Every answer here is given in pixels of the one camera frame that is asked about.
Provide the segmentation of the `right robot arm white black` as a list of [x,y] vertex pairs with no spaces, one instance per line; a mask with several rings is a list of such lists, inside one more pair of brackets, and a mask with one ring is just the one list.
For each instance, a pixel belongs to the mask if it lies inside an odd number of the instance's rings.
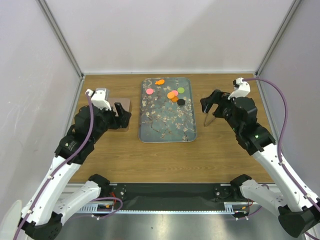
[[207,114],[217,105],[213,116],[226,120],[238,144],[260,163],[280,191],[274,193],[243,174],[231,181],[230,195],[236,201],[248,198],[258,203],[278,218],[291,237],[297,238],[319,224],[320,198],[285,160],[270,132],[258,123],[254,100],[229,95],[216,89],[200,100],[202,112]]

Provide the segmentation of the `brown translucent box lid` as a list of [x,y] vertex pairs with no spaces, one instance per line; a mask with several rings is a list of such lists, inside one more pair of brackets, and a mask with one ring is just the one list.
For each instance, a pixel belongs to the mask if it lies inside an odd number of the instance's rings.
[[131,106],[131,100],[129,98],[124,98],[124,97],[109,97],[107,99],[107,101],[109,102],[111,108],[113,109],[113,111],[115,112],[115,116],[118,116],[118,112],[116,109],[116,105],[115,103],[121,103],[122,108],[131,113],[132,112],[132,106]]

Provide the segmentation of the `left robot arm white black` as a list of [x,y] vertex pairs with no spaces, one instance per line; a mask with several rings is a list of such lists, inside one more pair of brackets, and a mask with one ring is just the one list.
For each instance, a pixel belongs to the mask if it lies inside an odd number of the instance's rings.
[[69,197],[59,199],[99,138],[109,129],[127,128],[132,114],[119,102],[114,106],[115,109],[108,110],[89,103],[80,108],[74,124],[60,140],[38,190],[22,209],[18,232],[24,231],[33,240],[54,240],[67,220],[91,201],[109,200],[122,208],[123,200],[112,194],[110,181],[99,174],[90,176]]

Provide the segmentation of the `clear box with paper cups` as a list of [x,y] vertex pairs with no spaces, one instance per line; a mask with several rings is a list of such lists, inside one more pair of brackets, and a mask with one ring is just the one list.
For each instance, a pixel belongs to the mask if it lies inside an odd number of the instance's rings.
[[109,128],[107,131],[108,132],[127,132],[130,129],[130,127],[126,127],[126,128],[117,128],[117,129],[111,129]]

